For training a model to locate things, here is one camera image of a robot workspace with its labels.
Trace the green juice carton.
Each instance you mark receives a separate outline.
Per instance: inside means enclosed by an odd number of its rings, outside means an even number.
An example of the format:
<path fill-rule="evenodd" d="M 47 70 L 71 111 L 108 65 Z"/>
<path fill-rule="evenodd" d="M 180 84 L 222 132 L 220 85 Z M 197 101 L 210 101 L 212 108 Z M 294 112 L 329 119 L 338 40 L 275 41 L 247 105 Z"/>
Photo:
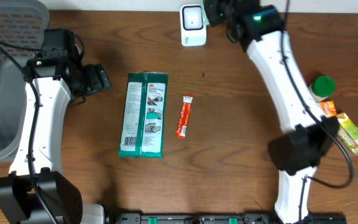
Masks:
<path fill-rule="evenodd" d="M 345 113 L 339 113 L 336 117 L 340 124 L 339 137 L 353 154 L 358 155 L 358 127 Z"/>

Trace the green lid spice jar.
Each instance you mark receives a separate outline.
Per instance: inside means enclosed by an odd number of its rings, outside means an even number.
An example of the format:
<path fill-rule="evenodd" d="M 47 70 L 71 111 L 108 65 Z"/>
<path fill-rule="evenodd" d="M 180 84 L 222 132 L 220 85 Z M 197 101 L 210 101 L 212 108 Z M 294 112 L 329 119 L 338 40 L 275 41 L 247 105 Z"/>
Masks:
<path fill-rule="evenodd" d="M 332 78 L 321 75 L 317 77 L 308 88 L 314 100 L 316 102 L 321 102 L 334 93 L 336 85 Z"/>

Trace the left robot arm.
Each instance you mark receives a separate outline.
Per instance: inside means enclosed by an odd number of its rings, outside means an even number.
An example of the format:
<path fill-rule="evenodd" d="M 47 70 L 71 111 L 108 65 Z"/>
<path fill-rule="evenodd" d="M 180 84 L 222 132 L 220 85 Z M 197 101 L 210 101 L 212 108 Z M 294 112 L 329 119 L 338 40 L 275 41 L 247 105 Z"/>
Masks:
<path fill-rule="evenodd" d="M 106 208 L 84 202 L 63 176 L 63 120 L 73 92 L 67 61 L 32 58 L 24 71 L 21 139 L 8 176 L 0 177 L 0 210 L 9 223 L 109 223 Z"/>

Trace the green white barcode packet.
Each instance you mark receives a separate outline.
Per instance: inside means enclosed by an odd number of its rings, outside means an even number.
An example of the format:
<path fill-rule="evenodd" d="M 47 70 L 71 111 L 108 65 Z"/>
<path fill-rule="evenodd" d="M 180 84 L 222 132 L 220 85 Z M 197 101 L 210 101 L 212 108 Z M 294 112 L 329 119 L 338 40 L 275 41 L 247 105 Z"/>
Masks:
<path fill-rule="evenodd" d="M 161 158 L 167 73 L 129 73 L 119 157 Z"/>

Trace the white teal snack packet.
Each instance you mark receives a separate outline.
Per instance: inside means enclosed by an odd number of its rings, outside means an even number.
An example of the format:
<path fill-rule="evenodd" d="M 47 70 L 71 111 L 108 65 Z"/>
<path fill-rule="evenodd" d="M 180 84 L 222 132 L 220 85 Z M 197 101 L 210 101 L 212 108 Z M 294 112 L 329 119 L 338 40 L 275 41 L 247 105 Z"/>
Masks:
<path fill-rule="evenodd" d="M 206 15 L 206 7 L 204 5 L 204 0 L 201 0 L 201 17 L 202 17 L 203 25 L 208 26 L 209 20 Z"/>

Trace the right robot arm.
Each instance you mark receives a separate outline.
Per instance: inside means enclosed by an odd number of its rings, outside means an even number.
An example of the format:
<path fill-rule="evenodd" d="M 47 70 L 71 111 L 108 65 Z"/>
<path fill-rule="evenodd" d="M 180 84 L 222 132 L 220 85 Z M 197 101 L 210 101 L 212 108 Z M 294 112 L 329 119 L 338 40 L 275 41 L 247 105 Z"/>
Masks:
<path fill-rule="evenodd" d="M 311 182 L 329 148 L 337 143 L 339 123 L 325 117 L 308 90 L 291 52 L 287 18 L 260 1 L 203 1 L 209 25 L 226 23 L 226 35 L 240 43 L 258 69 L 274 103 L 282 136 L 268 143 L 278 169 L 276 223 L 307 223 L 316 219 L 307 208 Z"/>

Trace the orange tissue packet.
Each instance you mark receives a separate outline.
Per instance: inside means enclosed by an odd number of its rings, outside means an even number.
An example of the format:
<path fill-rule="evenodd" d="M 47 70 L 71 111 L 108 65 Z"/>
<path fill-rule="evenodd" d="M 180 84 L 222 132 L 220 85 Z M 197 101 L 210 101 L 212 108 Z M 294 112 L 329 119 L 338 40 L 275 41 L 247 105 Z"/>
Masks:
<path fill-rule="evenodd" d="M 330 118 L 337 115 L 337 111 L 333 101 L 322 101 L 318 104 L 323 110 L 325 117 Z"/>

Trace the red white snack packet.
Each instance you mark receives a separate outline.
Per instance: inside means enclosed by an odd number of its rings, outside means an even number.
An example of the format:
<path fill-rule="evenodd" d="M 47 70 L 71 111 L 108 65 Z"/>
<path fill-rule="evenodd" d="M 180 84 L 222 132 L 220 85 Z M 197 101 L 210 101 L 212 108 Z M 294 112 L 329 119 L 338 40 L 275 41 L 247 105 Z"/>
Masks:
<path fill-rule="evenodd" d="M 191 105 L 192 105 L 193 97 L 194 97 L 194 95 L 185 95 L 183 97 L 183 105 L 181 107 L 178 127 L 177 127 L 177 130 L 176 130 L 176 133 L 175 133 L 175 136 L 177 138 L 185 139 L 185 137 L 186 137 L 186 129 L 187 129 L 188 120 L 189 120 L 189 117 L 190 117 Z"/>

